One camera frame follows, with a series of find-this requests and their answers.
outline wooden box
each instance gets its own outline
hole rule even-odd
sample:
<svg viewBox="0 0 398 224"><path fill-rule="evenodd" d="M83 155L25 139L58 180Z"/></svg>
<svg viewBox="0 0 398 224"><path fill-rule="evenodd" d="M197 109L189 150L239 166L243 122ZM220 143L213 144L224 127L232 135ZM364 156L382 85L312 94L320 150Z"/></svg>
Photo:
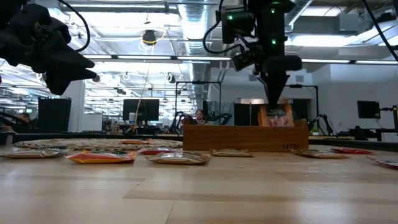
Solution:
<svg viewBox="0 0 398 224"><path fill-rule="evenodd" d="M252 152L289 152L308 149L307 127L185 125L183 149L248 149Z"/></svg>

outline black monitor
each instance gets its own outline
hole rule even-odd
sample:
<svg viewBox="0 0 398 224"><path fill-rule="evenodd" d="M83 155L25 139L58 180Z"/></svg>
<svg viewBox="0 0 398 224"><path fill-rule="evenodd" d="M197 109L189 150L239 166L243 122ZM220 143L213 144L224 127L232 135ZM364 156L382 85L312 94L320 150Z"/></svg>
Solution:
<svg viewBox="0 0 398 224"><path fill-rule="evenodd" d="M130 112L136 113L139 100L126 99L123 101L123 120L129 120ZM159 100L141 100L138 109L138 121L159 120Z"/></svg>
<svg viewBox="0 0 398 224"><path fill-rule="evenodd" d="M376 101L358 101L359 118L380 119L380 106Z"/></svg>

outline woven mat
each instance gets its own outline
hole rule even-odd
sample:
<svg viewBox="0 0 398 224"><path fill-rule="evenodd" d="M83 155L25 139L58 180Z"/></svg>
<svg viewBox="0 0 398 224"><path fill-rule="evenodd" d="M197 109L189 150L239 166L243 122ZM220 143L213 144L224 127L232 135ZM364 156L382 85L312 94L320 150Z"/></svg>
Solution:
<svg viewBox="0 0 398 224"><path fill-rule="evenodd" d="M153 139L151 144L121 144L126 139L45 139L33 141L21 141L15 143L17 147L28 147L31 149L40 149L44 147L66 147L69 150L100 150L100 151L129 151L145 148L157 147L182 147L182 142Z"/></svg>

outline black speaker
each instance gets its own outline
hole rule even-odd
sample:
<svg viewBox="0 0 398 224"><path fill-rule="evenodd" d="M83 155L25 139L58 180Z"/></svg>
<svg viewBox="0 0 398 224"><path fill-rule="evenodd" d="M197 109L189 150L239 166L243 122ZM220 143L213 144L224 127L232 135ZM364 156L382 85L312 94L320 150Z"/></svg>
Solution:
<svg viewBox="0 0 398 224"><path fill-rule="evenodd" d="M68 131L72 99L39 99L39 130L41 133Z"/></svg>

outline table surface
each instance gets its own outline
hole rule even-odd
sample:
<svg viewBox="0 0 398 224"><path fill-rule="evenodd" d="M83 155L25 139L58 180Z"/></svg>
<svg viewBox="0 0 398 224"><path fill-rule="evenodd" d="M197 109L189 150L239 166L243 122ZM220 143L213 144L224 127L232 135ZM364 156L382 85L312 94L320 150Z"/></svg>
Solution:
<svg viewBox="0 0 398 224"><path fill-rule="evenodd" d="M327 146L310 146L328 150ZM373 157L398 159L393 152ZM364 155L212 157L204 166L0 159L0 223L396 223L398 170Z"/></svg>

